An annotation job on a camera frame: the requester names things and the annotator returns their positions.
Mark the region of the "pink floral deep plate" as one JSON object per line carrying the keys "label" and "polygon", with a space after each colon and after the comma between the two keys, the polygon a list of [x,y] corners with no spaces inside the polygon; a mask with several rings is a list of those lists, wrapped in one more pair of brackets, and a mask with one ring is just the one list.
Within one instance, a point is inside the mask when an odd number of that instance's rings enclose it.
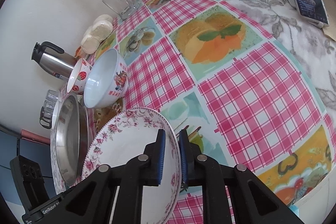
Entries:
{"label": "pink floral deep plate", "polygon": [[181,156],[169,122],[155,110],[134,107],[108,121],[94,138],[84,160],[81,178],[87,178],[102,164],[126,164],[156,140],[158,130],[166,133],[162,182],[143,189],[142,223],[167,223],[177,203],[181,186]]}

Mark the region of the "strawberry pattern small bowl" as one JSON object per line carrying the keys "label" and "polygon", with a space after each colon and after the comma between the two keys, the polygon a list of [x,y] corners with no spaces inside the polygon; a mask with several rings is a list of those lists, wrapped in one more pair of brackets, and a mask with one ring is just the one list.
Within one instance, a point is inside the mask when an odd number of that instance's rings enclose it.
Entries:
{"label": "strawberry pattern small bowl", "polygon": [[67,83],[67,93],[74,92],[75,94],[83,95],[85,84],[91,70],[92,65],[83,58],[80,58],[70,74]]}

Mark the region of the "white bowl with red print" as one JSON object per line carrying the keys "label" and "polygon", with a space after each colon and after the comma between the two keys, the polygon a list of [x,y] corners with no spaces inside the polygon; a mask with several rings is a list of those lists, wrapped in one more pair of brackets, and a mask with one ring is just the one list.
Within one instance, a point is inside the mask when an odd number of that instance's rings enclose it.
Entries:
{"label": "white bowl with red print", "polygon": [[84,88],[84,105],[89,109],[112,106],[122,98],[128,87],[125,60],[111,48],[95,62]]}

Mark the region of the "dark blue cabinet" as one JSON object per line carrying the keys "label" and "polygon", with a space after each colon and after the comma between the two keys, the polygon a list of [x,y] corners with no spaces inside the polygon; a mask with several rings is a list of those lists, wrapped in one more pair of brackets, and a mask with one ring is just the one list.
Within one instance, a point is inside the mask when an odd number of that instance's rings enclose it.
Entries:
{"label": "dark blue cabinet", "polygon": [[5,201],[22,204],[17,184],[23,180],[43,184],[49,198],[56,195],[50,146],[1,131],[1,194]]}

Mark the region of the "stainless steel round tray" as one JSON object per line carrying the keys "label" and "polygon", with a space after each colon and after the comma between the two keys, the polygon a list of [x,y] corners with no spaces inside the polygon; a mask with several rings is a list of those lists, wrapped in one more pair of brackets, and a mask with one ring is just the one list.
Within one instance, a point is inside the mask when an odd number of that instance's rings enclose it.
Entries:
{"label": "stainless steel round tray", "polygon": [[71,186],[81,177],[92,134],[88,113],[71,93],[60,105],[55,122],[56,160],[65,184]]}

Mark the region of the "stainless steel thermos jug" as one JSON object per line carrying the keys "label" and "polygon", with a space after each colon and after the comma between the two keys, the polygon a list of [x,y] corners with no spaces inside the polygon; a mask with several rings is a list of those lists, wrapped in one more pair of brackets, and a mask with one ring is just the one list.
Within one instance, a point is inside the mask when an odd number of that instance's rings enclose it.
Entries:
{"label": "stainless steel thermos jug", "polygon": [[31,59],[45,72],[63,81],[69,80],[77,63],[74,56],[51,42],[36,43]]}

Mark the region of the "orange snack packet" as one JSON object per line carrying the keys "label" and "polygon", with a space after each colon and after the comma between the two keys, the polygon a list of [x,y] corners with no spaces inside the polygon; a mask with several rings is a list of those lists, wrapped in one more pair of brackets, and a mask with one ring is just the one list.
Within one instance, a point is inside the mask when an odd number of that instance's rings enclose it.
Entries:
{"label": "orange snack packet", "polygon": [[85,53],[83,52],[81,47],[78,47],[76,52],[75,52],[75,57],[78,59],[78,58],[81,58],[83,56],[85,56]]}

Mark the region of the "pink checkered fruit tablecloth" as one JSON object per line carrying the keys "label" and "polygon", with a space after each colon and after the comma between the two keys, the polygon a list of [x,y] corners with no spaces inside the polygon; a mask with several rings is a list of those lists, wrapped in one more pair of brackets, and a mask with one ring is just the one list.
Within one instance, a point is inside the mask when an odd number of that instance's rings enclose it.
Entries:
{"label": "pink checkered fruit tablecloth", "polygon": [[[177,139],[186,129],[204,154],[244,164],[304,223],[322,223],[335,205],[335,114],[299,61],[226,1],[139,1],[84,57],[116,49],[129,80],[112,106],[88,109],[92,141],[125,110],[155,110]],[[202,223],[202,204],[199,187],[178,192],[167,223]]]}

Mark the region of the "pack of white buns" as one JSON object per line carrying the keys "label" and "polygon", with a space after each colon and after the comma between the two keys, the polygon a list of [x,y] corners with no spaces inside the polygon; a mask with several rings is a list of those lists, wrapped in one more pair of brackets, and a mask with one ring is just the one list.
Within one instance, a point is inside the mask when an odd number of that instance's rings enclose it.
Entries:
{"label": "pack of white buns", "polygon": [[81,41],[81,49],[91,55],[101,42],[103,42],[114,30],[113,18],[108,14],[98,16],[92,25],[88,27]]}

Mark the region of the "grey floral tablecloth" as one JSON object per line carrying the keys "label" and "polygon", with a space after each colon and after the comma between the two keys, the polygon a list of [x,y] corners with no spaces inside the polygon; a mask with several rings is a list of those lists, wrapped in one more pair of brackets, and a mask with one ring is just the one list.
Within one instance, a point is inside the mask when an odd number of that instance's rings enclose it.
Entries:
{"label": "grey floral tablecloth", "polygon": [[261,24],[299,61],[329,114],[335,114],[335,41],[301,18],[288,0],[221,0]]}

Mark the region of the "pink pipe on wall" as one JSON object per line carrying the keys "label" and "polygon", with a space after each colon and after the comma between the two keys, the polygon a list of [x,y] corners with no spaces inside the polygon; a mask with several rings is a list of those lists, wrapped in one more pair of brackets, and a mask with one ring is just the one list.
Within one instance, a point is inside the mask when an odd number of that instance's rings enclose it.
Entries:
{"label": "pink pipe on wall", "polygon": [[21,138],[34,142],[34,143],[40,143],[40,144],[45,144],[45,145],[50,145],[50,139],[37,135],[33,132],[27,131],[25,129],[21,130]]}

